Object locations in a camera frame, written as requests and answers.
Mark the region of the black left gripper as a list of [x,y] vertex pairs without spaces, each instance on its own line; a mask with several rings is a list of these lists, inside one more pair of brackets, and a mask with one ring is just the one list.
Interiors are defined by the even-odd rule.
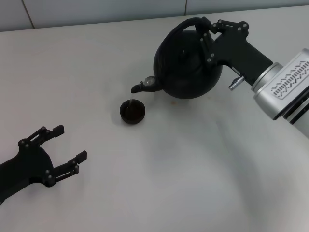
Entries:
[[40,183],[50,188],[79,173],[79,164],[87,159],[86,151],[79,153],[67,163],[53,167],[50,156],[40,147],[64,132],[63,125],[52,130],[41,127],[28,138],[18,142],[17,155],[0,165],[0,203],[31,184]]

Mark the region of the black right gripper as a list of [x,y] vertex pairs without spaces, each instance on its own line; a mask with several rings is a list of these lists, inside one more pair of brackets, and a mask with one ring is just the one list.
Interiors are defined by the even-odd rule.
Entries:
[[249,24],[219,19],[212,23],[203,17],[207,30],[213,34],[220,33],[212,39],[209,32],[202,33],[200,43],[207,67],[225,65],[233,68],[243,76],[249,85],[253,85],[258,77],[269,68],[273,62],[247,42]]

